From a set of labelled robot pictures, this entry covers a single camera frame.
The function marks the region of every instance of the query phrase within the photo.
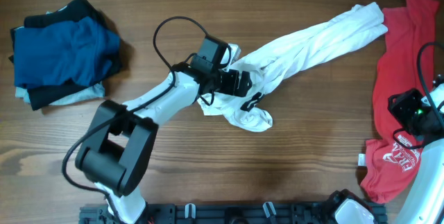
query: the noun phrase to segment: stack of folded clothes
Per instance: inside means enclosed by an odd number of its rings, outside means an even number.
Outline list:
[[[29,16],[10,33],[15,96],[33,110],[103,97],[101,81],[121,68],[120,38],[87,0]]]

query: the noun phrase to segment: black cloth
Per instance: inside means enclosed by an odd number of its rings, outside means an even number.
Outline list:
[[[47,14],[47,15],[36,15],[28,16],[24,20],[24,26],[28,28],[44,28],[51,24],[62,22],[62,21],[79,21],[84,17],[91,17],[97,23],[102,25],[104,28],[108,29],[106,26],[105,18],[103,15],[94,9],[93,6],[88,2],[88,0],[73,0],[67,4],[65,8],[57,12]],[[11,30],[12,42],[15,42],[15,30]],[[111,60],[112,65],[108,70],[105,78],[108,78],[120,71],[122,66],[119,59],[119,54],[111,54],[106,56],[107,59]],[[74,94],[81,90],[86,89],[85,86],[80,86],[74,84],[72,81],[65,83],[64,85],[57,86],[42,86],[35,89],[29,89],[29,100],[31,102],[31,108],[33,110],[38,110],[50,103],[64,98],[65,96]]]

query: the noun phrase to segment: white label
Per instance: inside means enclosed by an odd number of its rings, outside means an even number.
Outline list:
[[[358,155],[358,166],[367,166],[366,154],[359,154]]]

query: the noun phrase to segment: clothing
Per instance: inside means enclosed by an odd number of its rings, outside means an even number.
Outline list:
[[[44,28],[53,23],[62,21],[79,21],[84,17],[91,17],[104,28],[107,28],[103,15],[95,10],[88,0],[73,0],[57,12],[27,17],[25,18],[25,26],[29,28]],[[11,38],[12,43],[14,43],[14,29],[11,30]],[[108,78],[118,73],[122,64],[119,59],[119,53],[106,55],[106,58],[112,62],[112,65],[105,76],[105,78]],[[32,109],[38,110],[41,107],[47,106],[51,102],[65,98],[84,89],[87,89],[87,87],[73,83],[65,83],[58,86],[41,86],[35,89],[28,89],[28,93]]]
[[[376,3],[355,5],[328,22],[280,37],[232,64],[231,69],[249,71],[253,82],[247,96],[215,93],[204,115],[222,114],[232,125],[261,132],[273,125],[271,115],[253,107],[285,78],[345,53],[356,51],[384,34],[384,16]],[[211,95],[203,96],[207,101]]]
[[[97,83],[91,87],[84,90],[76,92],[74,94],[68,95],[64,98],[56,100],[51,103],[51,105],[68,105],[72,103],[77,103],[80,101],[90,100],[94,98],[103,98],[105,96],[105,88],[102,83]],[[25,103],[30,103],[29,94],[26,89],[17,87],[15,90],[15,97],[22,98]]]
[[[393,140],[393,132],[401,125],[388,111],[389,97],[422,86],[416,61],[418,51],[435,40],[435,15],[439,3],[435,0],[406,0],[406,8],[383,9],[388,28],[386,53],[377,63],[377,80],[373,91],[373,112],[381,140],[366,142],[368,172],[361,186],[372,201],[387,203],[394,199],[415,178],[420,166],[422,149],[407,150]],[[428,89],[433,81],[433,48],[421,57],[421,68]],[[406,132],[396,137],[406,146],[419,143]]]
[[[91,86],[105,78],[120,39],[90,17],[15,31],[15,86],[32,89],[73,82]]]

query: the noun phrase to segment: wooden surface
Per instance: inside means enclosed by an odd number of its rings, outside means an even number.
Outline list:
[[[71,0],[0,0],[0,223],[76,223],[78,208],[102,196],[71,187],[60,174],[66,150],[86,131],[103,100],[33,112],[16,99],[9,29],[27,15],[57,10]],[[105,82],[117,102],[136,98],[164,80],[167,68],[152,47],[155,27],[186,15],[243,54],[275,38],[318,24],[353,5],[404,0],[89,0],[115,23],[128,45],[126,68]],[[159,47],[171,62],[195,51],[202,33],[186,22],[162,29]],[[437,17],[444,40],[444,14]],[[262,203],[325,200],[337,189],[362,196],[357,155],[376,138],[371,95],[381,37],[367,47],[285,80],[259,106],[273,127],[253,133],[223,117],[204,117],[198,105],[160,129],[141,183],[149,203]],[[85,182],[71,163],[69,172]],[[391,220],[408,190],[388,204]]]

